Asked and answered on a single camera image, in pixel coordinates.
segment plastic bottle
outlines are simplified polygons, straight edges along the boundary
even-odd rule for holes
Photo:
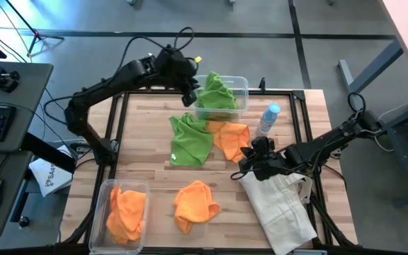
[[[256,136],[267,136],[268,131],[276,121],[276,116],[281,112],[281,107],[276,103],[268,105],[267,110],[263,113],[261,121],[256,129]]]

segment white tote bag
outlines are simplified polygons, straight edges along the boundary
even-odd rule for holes
[[[284,255],[316,237],[303,203],[310,202],[312,179],[300,174],[277,174],[258,181],[249,172],[243,185],[276,255]]]

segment wooden table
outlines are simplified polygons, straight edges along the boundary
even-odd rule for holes
[[[312,134],[317,137],[331,129],[324,93],[322,90],[307,90],[305,95]],[[276,147],[281,148],[295,142],[287,96],[250,96],[249,110],[240,122],[249,126],[251,138],[254,138],[261,115],[272,102],[278,103],[282,111],[269,136],[275,140]],[[101,102],[89,113],[89,122],[101,136],[105,132],[110,104],[111,100]],[[116,178],[142,179],[150,184],[145,246],[269,248],[244,189],[238,181],[229,178],[231,173],[238,171],[237,165],[226,161],[219,149],[213,147],[202,167],[170,165],[173,131],[169,117],[181,116],[187,111],[192,109],[183,107],[179,95],[131,95],[129,98]],[[340,171],[338,161],[331,160],[328,165]],[[74,174],[61,225],[64,238],[73,232],[89,211],[96,170],[94,163],[87,163]],[[344,182],[326,169],[323,169],[321,178],[330,216],[356,243]],[[221,212],[206,224],[194,225],[191,233],[184,235],[174,224],[173,199],[180,188],[194,180],[201,180],[211,187],[213,199],[220,204]],[[321,229],[320,217],[316,218]],[[323,233],[318,232],[323,241]]]

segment green cloth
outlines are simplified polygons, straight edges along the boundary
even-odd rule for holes
[[[237,109],[236,98],[232,90],[226,87],[220,75],[210,72],[205,80],[204,90],[198,94],[198,105],[201,108]]]
[[[197,120],[191,113],[170,117],[174,131],[171,141],[171,164],[175,166],[202,166],[212,149],[213,135],[207,131],[206,120]]]
[[[204,89],[198,93],[196,105],[199,108],[209,109],[237,109],[236,98],[232,94],[232,90],[227,88],[220,75],[215,72],[210,72],[207,76]],[[231,113],[220,113],[212,110],[197,110],[197,114],[199,119],[219,121],[231,120],[237,116],[237,114],[233,116]]]

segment orange cloth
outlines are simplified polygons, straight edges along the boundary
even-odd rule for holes
[[[146,194],[125,191],[120,188],[111,191],[111,213],[106,220],[106,227],[117,244],[130,240],[139,241],[142,231],[142,217],[145,211]]]
[[[184,234],[191,231],[193,223],[207,222],[220,211],[220,206],[212,201],[209,186],[201,181],[182,188],[174,199],[174,206],[174,222]]]
[[[230,122],[209,121],[207,130],[213,134],[213,144],[221,149],[227,160],[235,164],[243,159],[240,147],[248,147],[249,129],[247,125]]]

